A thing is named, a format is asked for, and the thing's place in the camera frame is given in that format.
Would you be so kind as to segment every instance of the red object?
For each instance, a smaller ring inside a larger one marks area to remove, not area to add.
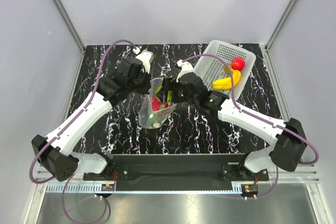
[[[231,63],[231,67],[234,70],[242,71],[245,66],[245,61],[242,58],[236,57]]]
[[[153,111],[158,111],[160,110],[160,106],[163,105],[164,109],[168,107],[168,103],[166,104],[162,104],[156,97],[153,97],[153,100],[152,100],[152,109]]]

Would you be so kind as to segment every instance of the white plastic basket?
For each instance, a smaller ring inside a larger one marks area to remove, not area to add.
[[[247,51],[246,49],[219,40],[211,41],[206,47],[204,54],[219,56],[228,64],[231,64],[233,59],[236,57],[240,57],[245,60],[245,67],[241,71],[242,78],[239,84],[234,87],[235,99],[238,100],[252,71],[254,62],[256,61],[255,54]],[[224,71],[223,63],[208,56],[203,56],[198,60],[196,66],[194,67],[194,73],[203,80],[203,83],[206,85],[208,90],[214,90],[212,88],[213,81],[229,77],[229,74]],[[218,91],[231,97],[231,89]]]

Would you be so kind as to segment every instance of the black table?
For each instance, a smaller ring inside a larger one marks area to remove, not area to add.
[[[263,114],[280,118],[259,45],[237,45],[257,56],[238,102]],[[140,45],[141,49],[155,55],[152,78],[177,75],[176,62],[202,53],[206,46],[207,44]],[[107,47],[87,47],[69,115],[92,90],[100,59]],[[120,59],[134,56],[130,46],[116,46],[108,55],[104,74],[115,68]],[[245,153],[265,147],[265,142],[257,136],[229,123],[207,121],[194,107],[187,104],[179,104],[172,117],[160,129],[143,129],[138,124],[141,101],[140,95],[132,94],[129,99],[118,104],[85,134],[75,151],[112,154]]]

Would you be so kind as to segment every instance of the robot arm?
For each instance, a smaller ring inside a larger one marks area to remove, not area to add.
[[[251,153],[247,153],[239,165],[239,173],[255,174],[262,169],[278,166],[289,172],[293,172],[303,152],[306,144],[296,137],[284,132],[276,127],[280,125],[286,127],[305,138],[302,125],[298,120],[290,119],[285,122],[281,119],[274,119],[253,111],[240,104],[236,107],[233,100],[227,95],[218,91],[208,91],[200,77],[192,72],[192,66],[188,62],[179,61],[181,72],[177,78],[165,78],[161,90],[156,96],[165,103],[167,92],[172,91],[172,102],[187,102],[209,118],[235,124],[261,137],[269,146]]]
[[[35,155],[49,141],[54,140],[38,161],[57,180],[64,181],[74,173],[111,176],[112,171],[107,169],[111,162],[109,158],[100,154],[75,153],[72,150],[84,134],[103,115],[126,99],[129,93],[148,93],[151,86],[150,63],[152,60],[153,53],[148,51],[143,51],[135,58],[125,58],[115,72],[100,78],[93,99],[91,99],[91,92],[83,104],[57,129],[46,137],[40,135],[34,137],[32,145]]]

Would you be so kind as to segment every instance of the white wall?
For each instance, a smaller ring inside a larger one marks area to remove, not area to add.
[[[316,165],[336,220],[336,1],[299,0],[271,48],[292,117],[320,153]],[[306,159],[313,157],[309,152]]]
[[[290,0],[62,0],[84,43],[265,44]]]
[[[0,0],[0,23],[0,222],[18,224],[30,142],[59,124],[80,51],[51,0]]]

